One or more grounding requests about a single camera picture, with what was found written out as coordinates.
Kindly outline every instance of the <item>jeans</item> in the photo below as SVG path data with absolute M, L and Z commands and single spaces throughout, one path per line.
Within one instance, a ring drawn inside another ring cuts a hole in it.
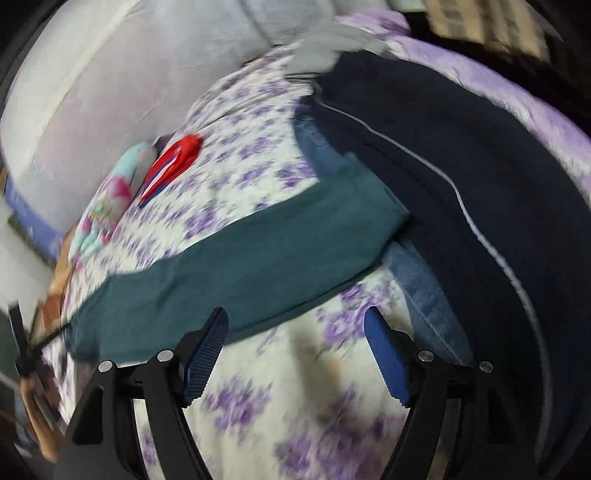
M 297 144 L 319 180 L 334 175 L 352 158 L 330 146 L 316 128 L 308 106 L 296 108 L 292 123 Z M 435 275 L 412 244 L 404 238 L 392 242 L 382 262 L 404 292 L 415 345 L 433 351 L 445 362 L 472 365 L 466 334 Z

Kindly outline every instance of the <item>white wall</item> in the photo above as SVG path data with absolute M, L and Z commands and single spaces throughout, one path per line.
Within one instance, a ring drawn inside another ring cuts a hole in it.
M 45 298 L 51 281 L 47 268 L 7 225 L 10 211 L 0 197 L 0 308 L 17 301 L 22 319 L 30 328 L 37 302 Z

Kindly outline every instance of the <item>purple flower pattern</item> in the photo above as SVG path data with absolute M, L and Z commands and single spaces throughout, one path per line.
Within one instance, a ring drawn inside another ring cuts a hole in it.
M 260 155 L 264 151 L 270 150 L 276 146 L 274 141 L 267 137 L 259 137 L 253 143 L 245 145 L 239 152 L 240 158 L 246 160 L 253 155 Z
M 314 178 L 314 172 L 305 162 L 286 165 L 276 173 L 277 178 L 281 179 L 286 189 L 297 187 L 302 180 Z
M 251 168 L 242 177 L 240 177 L 240 179 L 236 182 L 236 186 L 239 189 L 243 189 L 245 187 L 248 187 L 249 185 L 253 185 L 263 176 L 263 174 L 269 168 L 271 168 L 271 166 L 272 163 L 267 162 Z
M 250 93 L 250 90 L 247 87 L 243 87 L 236 92 L 236 95 L 234 96 L 234 98 L 236 100 L 241 100 L 243 98 L 246 98 L 249 93 Z
M 271 387 L 255 387 L 252 380 L 234 376 L 225 381 L 216 393 L 205 396 L 204 408 L 215 414 L 214 425 L 220 432 L 228 432 L 243 442 L 271 400 Z
M 158 453 L 156 453 L 156 445 L 154 438 L 148 425 L 144 425 L 139 433 L 139 446 L 142 450 L 142 457 L 144 463 L 148 466 L 153 466 L 158 463 Z
M 225 174 L 217 179 L 212 180 L 212 182 L 209 184 L 209 188 L 214 192 L 219 192 L 226 185 L 230 185 L 231 181 L 232 176 L 230 174 Z
M 121 242 L 121 238 L 125 234 L 126 234 L 125 225 L 123 223 L 119 222 L 119 224 L 115 228 L 115 231 L 113 232 L 113 236 L 111 237 L 111 243 L 114 243 L 116 245 L 118 242 Z
M 199 163 L 199 166 L 203 167 L 204 165 L 207 165 L 209 162 L 211 162 L 212 158 L 213 158 L 213 152 L 209 152 L 209 153 L 205 154 L 203 156 L 203 159 Z
M 316 310 L 318 321 L 324 324 L 324 342 L 328 348 L 340 348 L 365 338 L 363 319 L 367 309 L 373 305 L 391 303 L 387 286 L 367 291 L 357 283 L 339 294 L 342 308 L 328 313 L 323 307 Z
M 174 248 L 167 248 L 164 251 L 164 254 L 162 255 L 162 258 L 170 258 L 175 256 L 178 253 L 178 251 Z
M 139 214 L 141 213 L 141 209 L 137 205 L 131 205 L 127 211 L 123 214 L 122 219 L 126 220 L 135 220 Z
M 136 251 L 137 268 L 149 267 L 155 261 L 156 240 L 148 238 Z
M 261 201 L 255 205 L 253 212 L 260 212 L 261 210 L 264 210 L 268 206 L 269 206 L 269 203 L 267 202 L 267 198 L 262 198 Z
M 140 210 L 138 220 L 140 223 L 150 223 L 156 217 L 157 207 L 152 203 Z
M 230 123 L 232 125 L 237 125 L 238 123 L 242 122 L 246 117 L 241 114 L 241 113 L 237 113 L 236 115 L 232 115 L 230 117 Z
M 277 328 L 278 327 L 275 327 L 269 330 L 260 345 L 256 347 L 255 353 L 257 356 L 261 356 L 263 353 L 265 353 L 265 347 L 269 346 L 277 339 Z
M 197 174 L 189 175 L 180 184 L 180 187 L 177 190 L 177 198 L 179 198 L 184 193 L 198 191 L 200 185 L 201 185 L 201 182 L 199 181 L 199 175 L 197 175 Z
M 107 267 L 105 268 L 106 276 L 110 277 L 111 275 L 115 275 L 115 274 L 119 273 L 120 269 L 121 269 L 121 261 L 120 260 L 109 263 L 107 265 Z
M 230 155 L 232 155 L 233 152 L 234 152 L 233 148 L 231 148 L 230 150 L 223 151 L 222 153 L 220 153 L 217 156 L 216 163 L 221 163 L 221 162 L 227 160 L 230 157 Z
M 158 215 L 158 222 L 159 223 L 164 222 L 164 219 L 168 216 L 171 209 L 172 209 L 172 207 L 170 205 L 164 206 L 164 208 L 160 211 L 160 214 Z
M 134 238 L 133 240 L 130 240 L 129 245 L 127 247 L 127 253 L 129 255 L 133 255 L 135 251 L 138 249 L 140 242 L 141 238 Z
M 264 83 L 259 88 L 259 93 L 279 96 L 288 92 L 288 86 L 289 84 L 285 80 L 272 80 Z
M 330 405 L 319 430 L 290 422 L 290 435 L 275 444 L 282 476 L 293 480 L 377 479 L 394 448 L 405 416 L 378 413 L 371 425 L 355 415 L 358 394 L 349 388 Z
M 171 195 L 173 192 L 176 192 L 177 189 L 181 186 L 181 182 L 180 181 L 175 181 L 172 182 L 168 188 L 165 189 L 164 194 L 165 195 Z
M 109 262 L 112 261 L 112 258 L 105 255 L 104 253 L 102 255 L 99 255 L 98 259 L 99 259 L 99 266 L 102 268 L 105 268 L 109 264 Z
M 168 218 L 164 221 L 164 225 L 168 228 L 172 227 L 190 209 L 191 207 L 189 205 L 184 205 L 181 208 L 178 208 L 168 216 Z
M 228 135 L 220 140 L 220 145 L 229 145 L 232 143 L 236 143 L 243 137 L 243 134 L 240 132 L 234 132 L 232 135 Z
M 260 106 L 259 108 L 257 108 L 254 111 L 254 115 L 255 116 L 264 116 L 264 115 L 268 114 L 269 112 L 271 112 L 271 110 L 272 110 L 271 107 L 268 105 Z
M 185 220 L 185 240 L 190 240 L 194 236 L 214 233 L 221 230 L 229 222 L 229 218 L 219 217 L 220 204 L 211 200 L 196 213 Z

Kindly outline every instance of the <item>mattress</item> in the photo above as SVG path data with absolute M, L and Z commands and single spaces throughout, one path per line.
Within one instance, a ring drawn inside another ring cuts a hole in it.
M 407 25 L 395 12 L 340 20 L 509 110 L 591 200 L 591 141 L 562 114 L 474 61 L 401 34 Z M 197 161 L 146 208 L 134 201 L 110 244 L 74 274 L 65 320 L 109 275 L 148 268 L 317 181 L 290 124 L 310 90 L 283 79 L 297 45 L 225 77 L 191 107 L 170 142 L 201 135 Z M 388 395 L 365 340 L 371 305 L 412 336 L 400 286 L 381 267 L 322 306 L 222 350 L 204 396 L 185 413 L 214 478 L 379 478 L 407 410 Z M 60 341 L 45 353 L 69 419 L 94 366 L 73 362 Z M 136 417 L 150 478 L 163 478 L 142 401 Z

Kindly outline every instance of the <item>white pillow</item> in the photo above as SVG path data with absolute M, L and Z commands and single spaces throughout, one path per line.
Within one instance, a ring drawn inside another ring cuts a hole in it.
M 57 232 L 129 147 L 172 131 L 223 76 L 268 51 L 239 0 L 69 0 L 23 62 L 0 121 L 29 206 Z

